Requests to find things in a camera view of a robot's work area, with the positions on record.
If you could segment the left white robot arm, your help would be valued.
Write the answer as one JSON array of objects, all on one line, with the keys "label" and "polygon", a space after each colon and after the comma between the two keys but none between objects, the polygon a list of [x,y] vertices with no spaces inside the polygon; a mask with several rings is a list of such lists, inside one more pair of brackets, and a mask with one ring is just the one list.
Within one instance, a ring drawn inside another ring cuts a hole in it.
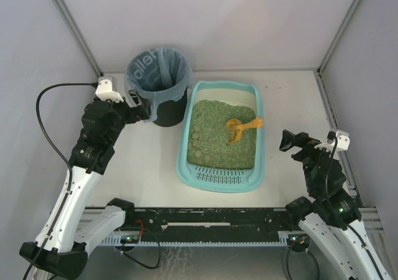
[{"label": "left white robot arm", "polygon": [[31,267],[52,276],[76,279],[91,252],[114,230],[138,223],[134,204],[112,199],[102,213],[78,228],[86,203],[114,155],[125,125],[138,122],[141,107],[131,108],[115,90],[96,89],[96,99],[82,117],[83,129],[71,157],[62,191],[42,231],[22,244],[19,254]]}]

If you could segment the orange litter scoop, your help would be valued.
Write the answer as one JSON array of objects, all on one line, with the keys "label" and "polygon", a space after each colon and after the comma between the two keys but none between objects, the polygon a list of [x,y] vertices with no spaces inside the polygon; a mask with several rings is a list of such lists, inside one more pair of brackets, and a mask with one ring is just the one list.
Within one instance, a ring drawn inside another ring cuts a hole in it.
[{"label": "orange litter scoop", "polygon": [[226,127],[229,132],[229,144],[238,142],[241,140],[243,136],[243,132],[247,129],[257,129],[262,128],[264,125],[264,120],[260,117],[255,118],[254,120],[243,124],[237,118],[232,118],[227,121]]}]

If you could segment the teal litter box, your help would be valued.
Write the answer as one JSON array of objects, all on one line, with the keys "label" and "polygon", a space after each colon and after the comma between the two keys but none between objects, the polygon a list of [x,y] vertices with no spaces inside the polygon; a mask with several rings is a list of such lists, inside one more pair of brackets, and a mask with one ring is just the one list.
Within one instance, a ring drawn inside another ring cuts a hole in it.
[{"label": "teal litter box", "polygon": [[190,164],[187,161],[190,122],[193,107],[201,100],[217,100],[233,106],[247,106],[264,116],[264,104],[257,86],[226,80],[199,81],[188,97],[176,171],[180,180],[191,187],[222,193],[242,193],[258,188],[265,176],[266,134],[265,129],[256,133],[255,163],[252,169],[215,169]]}]

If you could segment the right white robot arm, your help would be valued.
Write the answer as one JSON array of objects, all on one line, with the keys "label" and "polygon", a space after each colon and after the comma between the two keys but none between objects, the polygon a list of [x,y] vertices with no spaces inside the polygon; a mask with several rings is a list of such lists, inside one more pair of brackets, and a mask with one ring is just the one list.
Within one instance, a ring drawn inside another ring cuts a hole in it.
[{"label": "right white robot arm", "polygon": [[390,279],[368,237],[356,200],[343,188],[346,176],[337,152],[347,151],[348,133],[331,130],[326,142],[307,133],[283,130],[279,149],[293,147],[292,159],[302,163],[308,197],[285,207],[290,224],[299,227],[319,247],[341,279]]}]

